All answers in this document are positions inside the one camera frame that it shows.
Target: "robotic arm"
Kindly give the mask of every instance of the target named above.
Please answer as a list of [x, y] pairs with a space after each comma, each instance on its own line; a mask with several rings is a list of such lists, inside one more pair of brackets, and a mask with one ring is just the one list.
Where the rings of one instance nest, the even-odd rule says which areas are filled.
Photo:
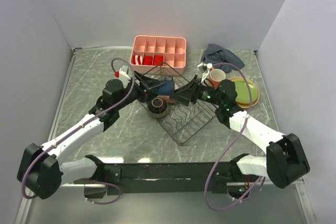
[[[79, 123], [41, 146], [30, 144], [24, 151], [17, 179], [22, 182], [26, 171], [32, 162], [35, 162], [36, 157], [50, 147], [54, 147], [33, 165], [25, 181], [25, 185], [38, 197], [48, 198], [60, 185], [81, 178], [104, 181], [104, 163], [98, 158], [88, 155], [78, 161], [67, 163], [64, 161], [86, 141], [106, 131], [119, 118], [120, 109], [135, 100], [140, 102], [152, 100], [159, 95], [159, 87], [164, 84], [164, 81], [154, 80], [137, 72], [134, 73], [134, 78], [136, 82], [133, 89], [129, 80], [109, 80], [96, 105]], [[240, 131], [245, 118], [249, 117], [243, 135], [258, 145], [266, 157], [241, 154], [230, 163], [235, 172], [238, 170], [243, 175], [269, 177], [280, 188], [285, 188], [309, 172], [310, 167], [297, 136], [276, 132], [249, 116], [235, 102], [237, 93], [233, 82], [224, 80], [215, 90], [212, 87], [202, 85], [203, 79], [198, 79], [196, 75], [190, 83], [175, 90], [170, 98], [185, 106], [188, 106], [190, 102], [195, 103], [198, 99], [217, 105], [216, 116], [218, 120], [235, 131]], [[129, 92], [130, 95], [118, 106], [102, 113], [120, 102]], [[70, 133], [75, 129], [79, 130], [71, 135]], [[59, 145], [56, 144], [68, 135], [70, 136], [65, 141]], [[118, 173], [120, 174], [119, 170], [116, 171], [115, 184], [119, 182]]]

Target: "metal wire rack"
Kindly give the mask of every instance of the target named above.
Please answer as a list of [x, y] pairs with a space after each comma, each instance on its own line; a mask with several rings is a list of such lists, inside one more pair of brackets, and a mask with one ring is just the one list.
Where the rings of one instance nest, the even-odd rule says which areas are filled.
[[[162, 80], [165, 76], [173, 76], [174, 82], [182, 87], [189, 81], [177, 73], [169, 64], [163, 62], [144, 73], [147, 77]], [[141, 103], [147, 110], [147, 104]], [[155, 119], [168, 135], [179, 145], [185, 145], [197, 132], [205, 127], [216, 115], [214, 105], [197, 101], [184, 106], [180, 103], [169, 103], [170, 110], [162, 119]]]

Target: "green plate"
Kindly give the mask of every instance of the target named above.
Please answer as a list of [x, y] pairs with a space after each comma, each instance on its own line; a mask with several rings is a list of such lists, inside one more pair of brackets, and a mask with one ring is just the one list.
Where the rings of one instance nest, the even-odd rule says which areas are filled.
[[[249, 95], [248, 95], [248, 90], [245, 81], [240, 80], [240, 81], [235, 81], [234, 82], [236, 85], [236, 92], [238, 94], [236, 98], [236, 102], [239, 103], [250, 103]], [[249, 84], [250, 89], [251, 89], [251, 94], [252, 94], [252, 102], [258, 99], [258, 89], [256, 86], [253, 84]]]

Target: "orange cup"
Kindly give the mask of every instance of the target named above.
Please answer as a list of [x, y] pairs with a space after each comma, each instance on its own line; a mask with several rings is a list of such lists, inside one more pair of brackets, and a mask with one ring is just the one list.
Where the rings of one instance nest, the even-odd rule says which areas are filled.
[[217, 68], [212, 69], [209, 74], [209, 79], [214, 84], [214, 89], [217, 89], [220, 82], [225, 80], [225, 78], [226, 78], [226, 74], [222, 69], [217, 69]]

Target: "black bowl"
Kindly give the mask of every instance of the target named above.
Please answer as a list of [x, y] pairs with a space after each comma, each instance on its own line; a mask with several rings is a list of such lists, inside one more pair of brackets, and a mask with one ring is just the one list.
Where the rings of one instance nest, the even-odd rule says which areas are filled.
[[168, 103], [161, 97], [155, 97], [147, 104], [148, 111], [155, 118], [163, 118], [168, 113]]

